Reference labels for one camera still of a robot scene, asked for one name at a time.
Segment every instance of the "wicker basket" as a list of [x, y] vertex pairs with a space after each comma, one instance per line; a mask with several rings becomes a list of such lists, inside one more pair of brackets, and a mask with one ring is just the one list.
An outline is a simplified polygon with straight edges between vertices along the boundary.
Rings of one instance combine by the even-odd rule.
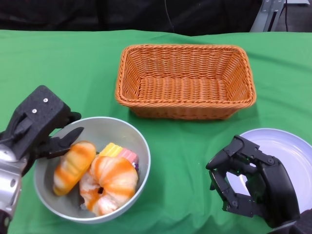
[[256, 93], [237, 46], [134, 45], [122, 52], [116, 99], [140, 117], [226, 119]]

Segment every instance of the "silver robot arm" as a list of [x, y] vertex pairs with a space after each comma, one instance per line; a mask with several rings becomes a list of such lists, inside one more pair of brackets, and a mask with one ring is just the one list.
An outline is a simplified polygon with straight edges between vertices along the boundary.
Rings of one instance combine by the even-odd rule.
[[49, 135], [80, 118], [45, 86], [39, 86], [16, 108], [0, 133], [0, 234], [8, 231], [21, 193], [21, 178], [35, 160], [64, 155], [83, 128], [62, 139]]

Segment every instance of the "gray bowl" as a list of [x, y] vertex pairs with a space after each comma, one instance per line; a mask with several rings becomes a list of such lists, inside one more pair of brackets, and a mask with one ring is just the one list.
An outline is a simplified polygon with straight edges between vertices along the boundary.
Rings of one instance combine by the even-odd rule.
[[59, 158], [39, 159], [35, 167], [35, 188], [42, 203], [53, 213], [68, 220], [79, 223], [102, 223], [109, 221], [127, 211], [138, 199], [144, 189], [151, 167], [151, 155], [146, 140], [142, 134], [129, 123], [110, 117], [92, 117], [76, 121], [54, 136], [62, 138], [71, 130], [84, 127], [77, 141], [88, 140], [94, 143], [97, 151], [113, 142], [127, 148], [138, 155], [139, 181], [136, 194], [118, 210], [100, 217], [79, 207], [79, 188], [76, 185], [66, 196], [56, 196], [53, 192], [53, 174], [59, 163]]

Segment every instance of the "robotic hand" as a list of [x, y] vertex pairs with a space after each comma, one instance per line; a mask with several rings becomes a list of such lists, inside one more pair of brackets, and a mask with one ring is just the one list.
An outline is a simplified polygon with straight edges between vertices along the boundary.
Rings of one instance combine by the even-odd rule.
[[[206, 169], [210, 170], [210, 189], [217, 190], [223, 200], [224, 211], [248, 217], [258, 215], [271, 228], [283, 227], [300, 218], [297, 196], [285, 167], [276, 157], [259, 150], [259, 145], [234, 136]], [[250, 196], [234, 192], [225, 180], [227, 172], [247, 177], [246, 187]], [[280, 229], [278, 233], [287, 232]]]
[[6, 130], [0, 133], [0, 234], [7, 233], [14, 216], [22, 176], [36, 159], [64, 155], [83, 128], [62, 139], [49, 135], [80, 118], [45, 86], [39, 86], [16, 108]]

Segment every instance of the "toy donut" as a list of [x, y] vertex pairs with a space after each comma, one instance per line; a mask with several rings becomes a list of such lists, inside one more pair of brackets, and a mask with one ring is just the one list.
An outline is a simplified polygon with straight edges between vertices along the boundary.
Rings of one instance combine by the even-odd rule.
[[54, 193], [59, 196], [69, 193], [86, 173], [96, 153], [95, 145], [88, 141], [72, 145], [54, 171]]
[[106, 215], [134, 196], [137, 180], [135, 168], [125, 158], [98, 156], [80, 180], [80, 195], [88, 210]]

